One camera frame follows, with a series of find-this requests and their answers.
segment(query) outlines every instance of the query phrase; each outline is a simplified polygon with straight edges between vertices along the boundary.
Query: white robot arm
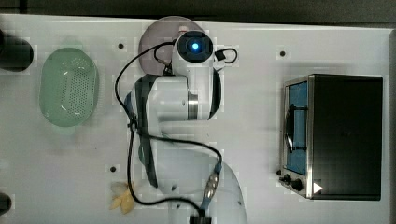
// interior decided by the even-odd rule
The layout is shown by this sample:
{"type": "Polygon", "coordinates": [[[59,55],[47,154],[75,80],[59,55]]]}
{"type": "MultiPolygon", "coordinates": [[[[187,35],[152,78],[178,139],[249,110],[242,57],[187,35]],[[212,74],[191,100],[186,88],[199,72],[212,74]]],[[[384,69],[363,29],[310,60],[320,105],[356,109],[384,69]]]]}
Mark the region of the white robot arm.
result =
{"type": "Polygon", "coordinates": [[[214,69],[210,38],[198,31],[180,36],[174,45],[172,76],[145,75],[135,84],[127,101],[137,120],[135,152],[146,168],[151,186],[165,195],[189,196],[201,203],[196,216],[170,202],[169,223],[245,224],[245,205],[232,169],[206,153],[203,147],[159,141],[160,123],[210,119],[221,100],[219,74],[214,69]]]}

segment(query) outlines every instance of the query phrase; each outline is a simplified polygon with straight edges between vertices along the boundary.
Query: banana peel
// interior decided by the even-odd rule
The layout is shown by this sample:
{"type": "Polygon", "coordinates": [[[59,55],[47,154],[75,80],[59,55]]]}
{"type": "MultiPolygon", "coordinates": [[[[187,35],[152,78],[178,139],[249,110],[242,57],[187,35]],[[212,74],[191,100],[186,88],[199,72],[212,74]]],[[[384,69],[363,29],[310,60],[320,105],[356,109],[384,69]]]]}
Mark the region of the banana peel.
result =
{"type": "Polygon", "coordinates": [[[121,195],[113,197],[113,204],[111,204],[110,210],[120,207],[121,212],[125,215],[134,209],[134,198],[128,189],[128,184],[123,184],[125,186],[125,191],[121,195]]]}

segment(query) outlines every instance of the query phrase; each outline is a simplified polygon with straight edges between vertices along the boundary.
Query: oven door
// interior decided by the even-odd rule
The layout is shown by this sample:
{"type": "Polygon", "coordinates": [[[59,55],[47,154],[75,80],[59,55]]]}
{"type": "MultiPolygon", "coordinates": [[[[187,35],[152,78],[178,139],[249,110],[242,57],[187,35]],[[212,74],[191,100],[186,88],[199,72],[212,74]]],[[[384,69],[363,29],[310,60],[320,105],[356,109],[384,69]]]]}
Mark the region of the oven door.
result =
{"type": "Polygon", "coordinates": [[[287,82],[284,86],[284,131],[282,138],[282,176],[280,183],[310,198],[309,89],[308,77],[287,82]]]}

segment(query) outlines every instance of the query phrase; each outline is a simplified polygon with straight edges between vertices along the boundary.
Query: green plastic basket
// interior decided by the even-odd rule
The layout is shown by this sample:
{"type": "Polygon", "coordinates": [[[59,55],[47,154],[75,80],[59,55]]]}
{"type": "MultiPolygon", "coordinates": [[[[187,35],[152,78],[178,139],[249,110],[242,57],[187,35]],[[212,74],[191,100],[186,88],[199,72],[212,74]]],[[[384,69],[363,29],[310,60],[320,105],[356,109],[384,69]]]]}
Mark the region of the green plastic basket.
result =
{"type": "Polygon", "coordinates": [[[79,49],[53,52],[44,62],[40,109],[59,127],[73,127],[86,120],[97,102],[98,75],[91,58],[79,49]]]}

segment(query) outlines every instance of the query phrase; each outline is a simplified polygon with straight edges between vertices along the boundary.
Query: white tabletop surface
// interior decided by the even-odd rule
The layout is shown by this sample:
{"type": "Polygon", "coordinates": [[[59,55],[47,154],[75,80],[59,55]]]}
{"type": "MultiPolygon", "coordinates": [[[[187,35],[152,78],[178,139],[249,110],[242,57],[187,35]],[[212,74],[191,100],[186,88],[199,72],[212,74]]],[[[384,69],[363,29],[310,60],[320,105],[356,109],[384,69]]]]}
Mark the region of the white tabletop surface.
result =
{"type": "MultiPolygon", "coordinates": [[[[0,223],[163,223],[166,205],[137,206],[126,216],[108,210],[110,183],[126,179],[128,144],[114,80],[152,22],[0,15],[0,29],[28,40],[35,50],[26,71],[0,70],[0,190],[14,201],[0,223]],[[125,48],[118,49],[119,43],[125,48]],[[38,106],[43,63],[66,46],[83,49],[100,76],[98,106],[69,133],[54,128],[38,106]],[[119,171],[110,173],[111,165],[119,171]]],[[[240,182],[248,222],[389,223],[389,30],[198,23],[215,44],[236,47],[240,57],[220,74],[223,98],[216,118],[172,124],[173,132],[194,133],[195,140],[221,149],[240,182]],[[384,78],[381,201],[308,201],[277,184],[281,86],[313,73],[384,78]]],[[[121,96],[142,75],[133,64],[121,81],[121,96]]]]}

